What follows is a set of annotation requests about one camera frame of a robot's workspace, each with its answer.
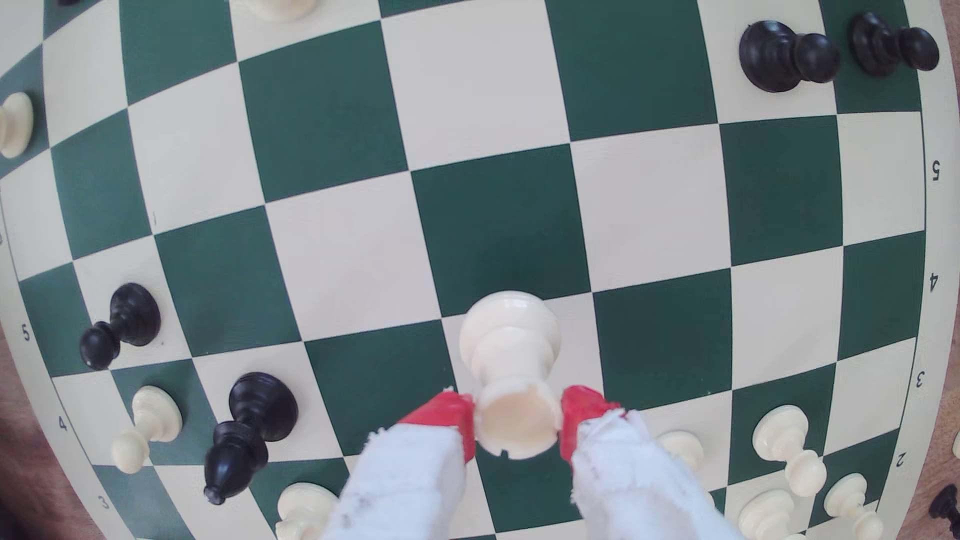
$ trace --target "fallen chess piece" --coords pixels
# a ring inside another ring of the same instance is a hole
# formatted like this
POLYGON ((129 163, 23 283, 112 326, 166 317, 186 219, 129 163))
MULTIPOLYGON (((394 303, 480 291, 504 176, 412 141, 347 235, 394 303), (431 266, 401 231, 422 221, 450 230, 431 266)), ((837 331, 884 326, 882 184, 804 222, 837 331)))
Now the fallen chess piece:
POLYGON ((11 94, 0 107, 0 154, 16 158, 27 149, 34 132, 34 106, 23 92, 11 94))
MULTIPOLYGON (((694 474, 699 473, 700 470, 704 468, 704 461, 706 459, 704 445, 693 433, 683 430, 668 431, 657 437, 657 442, 660 443, 668 454, 682 461, 684 465, 686 465, 686 468, 694 474)), ((710 505, 713 505, 713 496, 710 495, 710 492, 707 491, 706 488, 704 489, 704 493, 707 495, 710 505)))
POLYGON ((787 529, 795 507, 793 497, 782 489, 761 493, 740 510, 737 527, 747 540, 804 540, 787 529))
POLYGON ((821 34, 796 34, 775 20, 747 27, 740 38, 740 67, 768 92, 785 92, 800 81, 828 83, 840 72, 840 50, 821 34))
POLYGON ((560 345, 557 317, 532 294, 493 293, 467 311, 460 356, 483 386, 474 429, 487 452, 526 459, 557 442, 563 413, 546 378, 560 345))
POLYGON ((305 17, 317 7, 317 0, 234 0, 257 17, 269 22, 290 22, 305 17))
POLYGON ((143 467, 150 455, 150 441, 168 443, 183 427, 180 409, 170 394, 156 386, 143 386, 133 394, 133 429, 125 429, 113 439, 113 464, 128 475, 143 467))
POLYGON ((809 422, 799 407, 779 406, 756 424, 754 450, 767 461, 786 461, 783 473, 799 497, 816 495, 827 481, 827 467, 812 450, 804 450, 809 422))
POLYGON ((267 442, 285 438, 297 423, 297 400, 286 384, 266 373, 248 373, 229 395, 232 421, 213 431, 213 447, 206 453, 204 495, 211 504, 223 504, 240 493, 253 474, 267 465, 267 442))
POLYGON ((960 511, 957 511, 957 486, 951 484, 933 498, 930 503, 930 517, 950 521, 950 533, 960 540, 960 511))
POLYGON ((317 540, 337 505, 337 496, 312 483, 288 485, 276 502, 276 540, 317 540))
POLYGON ((824 510, 830 517, 853 520, 853 537, 856 540, 879 540, 883 535, 883 522, 876 512, 863 507, 866 493, 867 479, 863 475, 846 475, 827 491, 824 510))
POLYGON ((160 309, 136 283, 120 286, 110 298, 110 322, 96 323, 80 337, 80 357, 91 369, 107 369, 120 356, 120 342, 143 347, 160 332, 160 309))
POLYGON ((892 28, 879 15, 865 12, 850 22, 850 45, 860 68, 875 77, 887 77, 900 61, 922 71, 940 63, 940 48, 923 28, 892 28))

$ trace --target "white chess piece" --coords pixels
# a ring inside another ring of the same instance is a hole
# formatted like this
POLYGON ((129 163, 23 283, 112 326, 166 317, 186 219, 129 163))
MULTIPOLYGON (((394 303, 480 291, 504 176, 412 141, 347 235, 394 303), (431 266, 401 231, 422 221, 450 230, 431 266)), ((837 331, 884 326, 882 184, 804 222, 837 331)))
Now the white chess piece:
MULTIPOLYGON (((683 430, 668 431, 657 437, 657 442, 668 454, 682 461, 690 471, 699 473, 704 468, 704 461, 706 461, 704 445, 693 433, 683 430)), ((706 489, 704 493, 707 495, 710 506, 713 506, 713 496, 706 489)))
POLYGON ((299 482, 280 493, 276 540, 317 540, 337 505, 337 496, 319 485, 299 482))
POLYGON ((16 92, 0 107, 0 154, 16 158, 27 149, 34 132, 34 106, 23 92, 16 92))
POLYGON ((306 16, 317 0, 245 0, 257 17, 270 22, 290 22, 306 16))
POLYGON ((794 507, 789 493, 782 489, 767 491, 740 510, 736 524, 747 540, 804 540, 802 534, 790 534, 787 529, 794 507))
POLYGON ((754 450, 767 461, 786 461, 790 490, 800 497, 816 495, 827 481, 827 467, 812 450, 804 450, 809 423, 795 405, 768 412, 754 430, 754 450))
POLYGON ((128 475, 139 471, 150 455, 148 441, 170 442, 180 434, 183 418, 173 398, 156 386, 143 386, 133 394, 133 429, 113 439, 113 464, 128 475))
POLYGON ((496 292, 467 312, 460 356, 483 387, 474 429, 491 454, 525 459, 557 442, 563 413, 546 378, 560 345, 557 317, 532 294, 496 292))
POLYGON ((883 522, 873 510, 863 507, 866 501, 867 479, 860 473, 846 475, 827 491, 824 509, 831 517, 853 520, 853 536, 856 540, 879 540, 883 535, 883 522))

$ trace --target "black pawn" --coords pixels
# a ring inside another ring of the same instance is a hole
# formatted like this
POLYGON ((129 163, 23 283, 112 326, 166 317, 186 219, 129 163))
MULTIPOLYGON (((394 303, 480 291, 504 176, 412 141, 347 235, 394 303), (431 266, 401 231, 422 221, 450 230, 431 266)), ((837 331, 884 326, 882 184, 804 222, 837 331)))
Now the black pawn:
POLYGON ((204 495, 212 504, 240 493, 253 473, 267 464, 265 441, 278 441, 297 423, 297 400, 287 386, 266 373, 248 373, 230 389, 232 421, 213 430, 213 447, 206 453, 204 495))
POLYGON ((923 28, 891 28, 879 15, 861 13, 850 21, 850 47, 860 67, 875 77, 897 70, 900 61, 929 71, 940 62, 940 48, 923 28))
POLYGON ((740 67, 761 90, 785 92, 800 81, 832 81, 840 71, 840 50, 821 34, 797 35, 781 22, 762 20, 740 38, 740 67))
POLYGON ((160 332, 160 309, 143 286, 126 283, 110 298, 110 322, 98 322, 80 337, 80 357, 92 369, 106 369, 120 354, 120 342, 142 347, 160 332))
POLYGON ((950 520, 950 532, 953 538, 960 540, 960 511, 957 511, 957 486, 945 487, 933 498, 930 504, 930 517, 950 520))

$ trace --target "green square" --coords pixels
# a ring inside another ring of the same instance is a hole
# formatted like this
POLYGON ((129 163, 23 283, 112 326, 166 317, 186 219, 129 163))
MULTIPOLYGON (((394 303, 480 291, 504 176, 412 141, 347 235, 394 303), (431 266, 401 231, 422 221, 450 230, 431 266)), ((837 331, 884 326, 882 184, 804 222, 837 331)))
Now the green square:
POLYGON ((379 21, 240 62, 267 201, 407 168, 379 21))
POLYGON ((193 538, 153 467, 128 475, 116 467, 94 465, 93 472, 133 536, 153 540, 193 538))
POLYGON ((730 270, 593 294, 607 399, 645 409, 731 389, 730 270))
POLYGON ((14 92, 24 92, 34 106, 34 131, 30 134, 27 148, 16 158, 0 157, 0 178, 20 164, 32 159, 50 146, 47 138, 47 115, 43 100, 43 53, 42 45, 15 63, 7 73, 0 76, 0 103, 14 92))
POLYGON ((827 483, 817 494, 813 504, 810 526, 815 527, 829 521, 824 510, 827 492, 837 480, 851 473, 860 473, 867 480, 867 497, 864 504, 870 504, 880 498, 887 483, 887 475, 894 462, 894 452, 900 430, 893 430, 868 441, 824 456, 827 466, 827 483))
POLYGON ((442 6, 443 4, 453 4, 463 0, 380 0, 380 16, 389 17, 398 13, 411 12, 413 10, 422 10, 442 6))
POLYGON ((920 231, 844 247, 840 358, 917 335, 925 244, 920 231))
POLYGON ((318 339, 305 346, 344 455, 360 454, 371 432, 392 426, 444 388, 456 386, 440 321, 318 339))
POLYGON ((727 488, 721 487, 720 489, 711 491, 710 497, 713 498, 713 505, 716 507, 717 511, 722 514, 724 512, 724 508, 727 506, 727 488))
POLYGON ((150 234, 127 110, 72 135, 50 157, 73 258, 150 234))
POLYGON ((27 333, 36 340, 50 377, 89 371, 80 359, 80 336, 92 323, 73 263, 20 282, 20 294, 30 319, 27 333))
POLYGON ((300 339, 263 207, 156 236, 193 356, 300 339))
POLYGON ((156 386, 177 403, 183 428, 177 438, 168 443, 150 443, 150 460, 154 465, 203 465, 206 452, 212 444, 211 436, 217 420, 210 410, 204 386, 200 383, 193 360, 111 370, 120 397, 133 417, 133 394, 141 386, 156 386))
POLYGON ((76 4, 62 6, 59 0, 43 0, 43 37, 50 37, 63 25, 85 12, 99 0, 79 0, 76 4))
POLYGON ((546 8, 573 140, 717 121, 696 0, 546 8))
POLYGON ((120 0, 120 34, 131 104, 236 61, 228 2, 120 0))
MULTIPOLYGON (((863 12, 874 12, 893 28, 907 23, 903 0, 821 0, 827 37, 840 49, 843 68, 833 80, 837 112, 882 112, 888 110, 920 110, 920 81, 917 70, 901 63, 889 77, 868 75, 853 59, 848 26, 863 12)), ((940 43, 941 50, 947 49, 940 43)))
POLYGON ((573 476, 560 445, 529 459, 496 457, 477 445, 477 467, 497 532, 580 519, 570 501, 573 476))
POLYGON ((504 289, 589 291, 569 145, 413 172, 433 280, 446 315, 504 289))
POLYGON ((340 497, 348 477, 347 464, 342 457, 276 461, 267 463, 266 467, 253 475, 250 492, 253 493, 253 499, 263 512, 263 517, 272 525, 280 521, 280 516, 276 513, 276 502, 280 499, 280 493, 288 485, 309 482, 325 487, 340 497))
POLYGON ((836 364, 733 390, 729 483, 782 470, 781 461, 765 461, 754 450, 754 429, 763 416, 780 405, 798 406, 809 421, 804 448, 823 454, 833 400, 836 364))
POLYGON ((843 244, 836 116, 720 126, 734 265, 843 244))

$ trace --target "black chess piece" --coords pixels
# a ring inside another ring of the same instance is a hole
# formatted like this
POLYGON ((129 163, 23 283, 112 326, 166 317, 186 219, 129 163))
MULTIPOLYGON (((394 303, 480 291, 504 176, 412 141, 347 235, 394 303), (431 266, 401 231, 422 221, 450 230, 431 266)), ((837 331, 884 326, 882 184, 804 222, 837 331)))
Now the black chess piece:
POLYGON ((91 369, 106 369, 120 354, 120 342, 142 347, 160 332, 160 309, 147 289, 126 283, 110 298, 110 322, 100 321, 80 337, 80 357, 91 369))
POLYGON ((850 21, 853 57, 875 77, 897 70, 900 60, 914 69, 929 71, 940 62, 940 48, 923 28, 891 28, 879 15, 865 12, 850 21))
POLYGON ((740 38, 740 67, 761 90, 785 92, 800 81, 832 81, 840 71, 840 50, 822 34, 798 35, 781 22, 761 20, 740 38))
POLYGON ((960 540, 960 511, 957 511, 957 486, 951 484, 940 491, 930 504, 930 517, 950 520, 953 538, 960 540))
POLYGON ((267 444, 290 434, 297 423, 297 400, 287 386, 266 373, 248 373, 230 389, 232 421, 213 430, 206 453, 204 495, 212 504, 240 493, 267 464, 267 444))

